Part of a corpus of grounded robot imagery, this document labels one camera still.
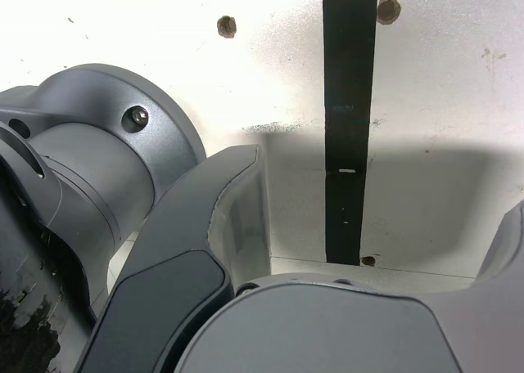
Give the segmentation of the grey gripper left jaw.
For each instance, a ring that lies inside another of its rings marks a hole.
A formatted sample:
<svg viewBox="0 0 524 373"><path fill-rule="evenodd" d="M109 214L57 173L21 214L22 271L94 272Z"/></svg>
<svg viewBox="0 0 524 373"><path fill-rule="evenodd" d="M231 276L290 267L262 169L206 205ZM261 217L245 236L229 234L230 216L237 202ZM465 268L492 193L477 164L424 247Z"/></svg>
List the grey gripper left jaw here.
<svg viewBox="0 0 524 373"><path fill-rule="evenodd" d="M173 371L237 288L269 273L263 154L231 146L183 175L150 212L78 371Z"/></svg>

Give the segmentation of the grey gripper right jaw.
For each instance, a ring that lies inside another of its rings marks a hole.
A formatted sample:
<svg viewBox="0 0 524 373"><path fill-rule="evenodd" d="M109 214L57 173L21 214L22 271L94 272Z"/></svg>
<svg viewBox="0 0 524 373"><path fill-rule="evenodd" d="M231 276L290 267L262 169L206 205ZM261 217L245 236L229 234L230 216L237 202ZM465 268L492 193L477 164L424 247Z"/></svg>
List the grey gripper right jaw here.
<svg viewBox="0 0 524 373"><path fill-rule="evenodd" d="M520 372L523 207L500 223L461 290L388 294L291 280L221 308L178 372Z"/></svg>

